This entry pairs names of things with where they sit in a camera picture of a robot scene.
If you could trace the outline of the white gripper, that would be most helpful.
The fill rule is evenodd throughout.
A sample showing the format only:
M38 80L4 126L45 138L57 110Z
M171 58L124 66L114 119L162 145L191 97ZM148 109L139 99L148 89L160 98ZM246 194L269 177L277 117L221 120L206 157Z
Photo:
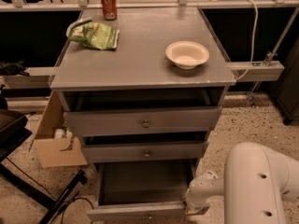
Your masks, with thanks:
M184 194L187 215L197 214L204 209L206 200L224 195L224 179L212 171L206 171L194 178Z

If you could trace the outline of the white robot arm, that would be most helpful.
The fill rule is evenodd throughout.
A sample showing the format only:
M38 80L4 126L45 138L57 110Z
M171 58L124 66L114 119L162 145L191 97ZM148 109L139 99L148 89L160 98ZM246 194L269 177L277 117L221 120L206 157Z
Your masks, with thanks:
M186 213L199 213L212 196L224 198L225 224L286 224L283 203L299 200L299 161L257 143L240 143L227 155L224 177L206 171L191 181Z

